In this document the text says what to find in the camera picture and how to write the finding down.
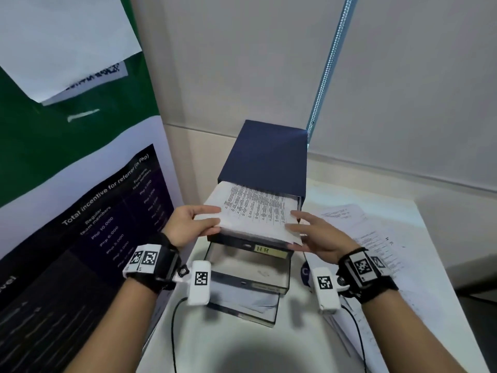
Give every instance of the white table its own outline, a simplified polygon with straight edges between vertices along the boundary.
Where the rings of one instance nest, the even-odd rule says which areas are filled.
[[[439,300],[444,313],[437,337],[469,373],[488,368],[466,317],[426,230],[416,204],[369,192],[307,181],[304,210],[356,203],[368,217],[392,226],[404,249],[404,259],[419,261],[419,279]],[[208,248],[199,238],[191,260],[203,259]],[[174,330],[178,373],[334,373],[361,372],[338,335],[317,313],[317,300],[302,284],[301,253],[292,258],[290,289],[280,300],[274,328],[261,326],[205,307],[180,305]],[[138,372],[172,372],[171,317],[185,296],[177,287],[138,367]]]

